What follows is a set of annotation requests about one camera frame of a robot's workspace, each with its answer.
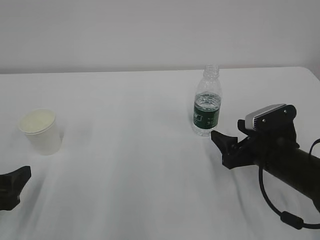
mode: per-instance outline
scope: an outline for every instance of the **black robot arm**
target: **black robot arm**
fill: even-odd
[[[290,226],[320,229],[320,224],[307,224],[286,211],[279,211],[269,200],[264,184],[263,169],[310,198],[320,211],[320,159],[299,149],[293,120],[297,111],[293,105],[277,104],[265,107],[238,120],[238,129],[247,137],[211,132],[211,139],[222,153],[222,164],[228,169],[258,165],[259,185],[270,208]]]

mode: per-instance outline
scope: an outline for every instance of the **paper cup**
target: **paper cup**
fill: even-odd
[[[51,155],[59,150],[61,138],[53,111],[35,109],[20,120],[18,127],[39,154]]]

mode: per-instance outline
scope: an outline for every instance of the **white table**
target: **white table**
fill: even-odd
[[[0,75],[0,174],[32,177],[0,240],[310,240],[265,203],[258,167],[228,170],[208,137],[191,130],[201,70]],[[320,138],[320,83],[307,69],[220,71],[217,130],[243,138],[237,120],[271,104],[297,109],[304,151]],[[17,129],[31,109],[57,113],[62,148],[35,153]],[[319,156],[319,148],[314,154]],[[274,204],[320,223],[311,200],[265,174]]]

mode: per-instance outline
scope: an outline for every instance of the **white wall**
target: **white wall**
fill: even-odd
[[[1,0],[0,73],[305,66],[320,0]]]

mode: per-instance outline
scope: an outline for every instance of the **water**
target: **water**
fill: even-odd
[[[200,136],[209,136],[218,124],[221,97],[211,92],[197,94],[194,100],[193,130]]]

